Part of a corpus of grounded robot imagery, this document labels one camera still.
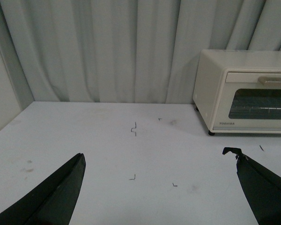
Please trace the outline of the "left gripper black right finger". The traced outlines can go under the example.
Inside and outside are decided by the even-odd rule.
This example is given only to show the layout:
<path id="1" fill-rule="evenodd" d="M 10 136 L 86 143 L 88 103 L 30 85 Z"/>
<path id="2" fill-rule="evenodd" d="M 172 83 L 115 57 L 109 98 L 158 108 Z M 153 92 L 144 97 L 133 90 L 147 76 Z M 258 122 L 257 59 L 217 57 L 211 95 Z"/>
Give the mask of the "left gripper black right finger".
<path id="1" fill-rule="evenodd" d="M 259 225 L 281 225 L 281 177 L 245 155 L 240 148 L 225 147 L 223 155 L 236 155 L 237 176 Z"/>

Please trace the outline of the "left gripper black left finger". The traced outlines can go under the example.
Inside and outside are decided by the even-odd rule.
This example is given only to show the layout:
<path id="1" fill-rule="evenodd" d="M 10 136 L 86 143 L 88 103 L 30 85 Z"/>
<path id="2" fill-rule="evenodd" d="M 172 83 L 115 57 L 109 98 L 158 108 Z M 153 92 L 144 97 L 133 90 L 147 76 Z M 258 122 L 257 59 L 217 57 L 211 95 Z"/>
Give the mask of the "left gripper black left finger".
<path id="1" fill-rule="evenodd" d="M 74 212 L 86 161 L 78 153 L 0 213 L 0 225 L 68 225 Z"/>

